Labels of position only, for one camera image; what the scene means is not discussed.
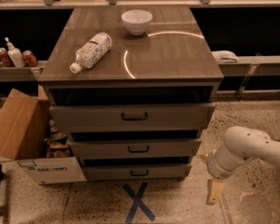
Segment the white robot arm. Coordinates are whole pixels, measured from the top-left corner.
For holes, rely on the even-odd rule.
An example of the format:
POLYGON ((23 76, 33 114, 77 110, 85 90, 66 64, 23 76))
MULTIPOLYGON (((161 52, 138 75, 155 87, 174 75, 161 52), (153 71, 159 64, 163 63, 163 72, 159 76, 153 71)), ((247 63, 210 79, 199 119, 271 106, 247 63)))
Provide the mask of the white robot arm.
POLYGON ((280 141, 261 130, 242 126, 230 127, 218 149, 200 156, 211 178, 207 180, 206 203, 214 205, 225 188, 224 181, 235 170, 254 159, 261 159, 280 169, 280 141))

